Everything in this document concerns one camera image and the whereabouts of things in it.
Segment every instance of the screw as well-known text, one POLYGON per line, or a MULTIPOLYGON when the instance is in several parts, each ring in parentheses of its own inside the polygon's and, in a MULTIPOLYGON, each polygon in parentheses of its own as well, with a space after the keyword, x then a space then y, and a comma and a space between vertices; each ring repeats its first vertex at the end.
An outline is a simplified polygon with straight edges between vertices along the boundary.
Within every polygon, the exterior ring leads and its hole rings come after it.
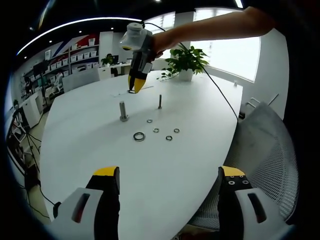
POLYGON ((158 109, 162 109, 161 101, 162 101, 162 95, 160 94, 159 95, 159 106, 158 106, 158 109))
POLYGON ((120 113, 121 113, 120 120, 121 120, 122 122, 126 122, 126 121, 128 121, 129 116, 126 114, 125 102, 124 102, 124 101, 121 101, 121 102, 119 103, 119 105, 120 105, 120 113))

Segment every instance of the oval table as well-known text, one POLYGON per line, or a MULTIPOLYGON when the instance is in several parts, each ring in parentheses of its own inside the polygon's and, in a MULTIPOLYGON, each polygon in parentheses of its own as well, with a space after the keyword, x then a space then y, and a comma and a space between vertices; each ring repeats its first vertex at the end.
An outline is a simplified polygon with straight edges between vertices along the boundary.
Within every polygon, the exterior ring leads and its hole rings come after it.
MULTIPOLYGON (((85 188, 97 169, 119 166, 120 240, 170 240, 177 234, 213 186, 237 125, 207 75, 191 82, 160 76, 149 73, 138 94, 127 93, 128 75, 67 92, 54 100, 44 128, 41 182, 53 202, 85 188), (126 122, 119 119, 120 101, 126 122), (145 140, 135 141, 136 132, 145 133, 145 140)), ((239 114, 242 86, 213 79, 239 114)), ((45 204, 53 220, 52 205, 45 204)))

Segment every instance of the human arm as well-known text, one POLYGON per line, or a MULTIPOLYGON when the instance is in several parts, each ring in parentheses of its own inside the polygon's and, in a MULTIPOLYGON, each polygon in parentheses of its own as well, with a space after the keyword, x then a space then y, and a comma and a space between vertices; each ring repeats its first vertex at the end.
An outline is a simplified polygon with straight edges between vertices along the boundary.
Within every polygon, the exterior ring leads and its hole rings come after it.
POLYGON ((159 53, 179 42, 240 39, 267 34, 276 25, 271 16, 248 7, 241 12, 190 22, 154 35, 154 50, 159 53))

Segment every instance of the potted plant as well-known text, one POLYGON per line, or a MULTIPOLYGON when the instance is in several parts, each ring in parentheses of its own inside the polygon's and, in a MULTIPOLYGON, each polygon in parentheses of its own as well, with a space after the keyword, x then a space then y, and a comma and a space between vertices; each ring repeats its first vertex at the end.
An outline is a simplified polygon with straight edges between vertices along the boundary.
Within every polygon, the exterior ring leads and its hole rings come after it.
POLYGON ((102 58, 101 59, 101 62, 102 62, 102 66, 108 66, 108 64, 112 64, 114 61, 113 57, 112 56, 105 56, 105 58, 102 58))
POLYGON ((202 49, 196 49, 193 46, 190 49, 180 45, 178 49, 171 49, 173 58, 167 58, 168 68, 163 68, 161 78, 163 80, 171 79, 179 75, 181 81, 191 81, 193 74, 201 74, 203 67, 209 63, 203 60, 207 56, 202 49))
POLYGON ((14 109, 15 110, 18 110, 19 109, 19 102, 17 99, 13 100, 13 106, 14 106, 14 109))

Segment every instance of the metal washer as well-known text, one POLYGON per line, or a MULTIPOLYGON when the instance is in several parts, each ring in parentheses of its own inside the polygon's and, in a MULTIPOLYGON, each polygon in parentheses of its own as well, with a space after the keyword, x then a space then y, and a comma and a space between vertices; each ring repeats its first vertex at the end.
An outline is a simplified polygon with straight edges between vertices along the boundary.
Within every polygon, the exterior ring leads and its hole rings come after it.
POLYGON ((141 131, 138 131, 138 132, 136 132, 134 135, 133 135, 133 139, 135 140, 135 141, 137 141, 137 142, 142 142, 143 140, 145 140, 145 138, 146 138, 146 135, 143 133, 143 132, 141 132, 141 131))

